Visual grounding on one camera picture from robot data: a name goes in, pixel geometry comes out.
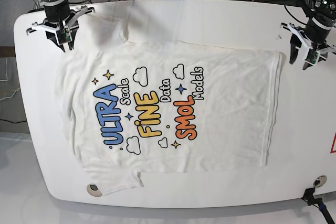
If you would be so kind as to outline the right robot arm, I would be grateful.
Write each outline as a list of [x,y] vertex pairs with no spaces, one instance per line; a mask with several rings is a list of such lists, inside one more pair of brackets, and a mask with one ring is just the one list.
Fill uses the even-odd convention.
[[81,6],[78,10],[70,8],[69,0],[38,0],[46,18],[42,23],[33,23],[26,34],[44,31],[47,39],[66,52],[73,50],[76,33],[79,29],[79,17],[94,13],[93,7]]

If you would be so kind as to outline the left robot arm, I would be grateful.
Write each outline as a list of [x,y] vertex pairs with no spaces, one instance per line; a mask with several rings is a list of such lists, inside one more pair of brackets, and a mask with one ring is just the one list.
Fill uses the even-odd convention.
[[327,37],[335,26],[335,0],[311,1],[307,4],[305,0],[297,0],[297,6],[303,10],[307,22],[302,22],[301,26],[281,23],[285,30],[291,32],[289,63],[294,64],[302,51],[303,70],[326,61],[329,53],[335,54],[335,46],[327,43]]

